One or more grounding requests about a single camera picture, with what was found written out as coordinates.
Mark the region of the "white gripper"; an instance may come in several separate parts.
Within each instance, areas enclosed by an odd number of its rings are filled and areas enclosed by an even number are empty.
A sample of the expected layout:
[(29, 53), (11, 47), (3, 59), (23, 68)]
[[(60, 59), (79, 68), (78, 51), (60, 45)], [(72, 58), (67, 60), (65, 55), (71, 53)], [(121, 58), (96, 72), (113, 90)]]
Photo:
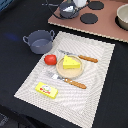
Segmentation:
[(77, 7), (83, 7), (86, 5), (87, 0), (73, 0)]

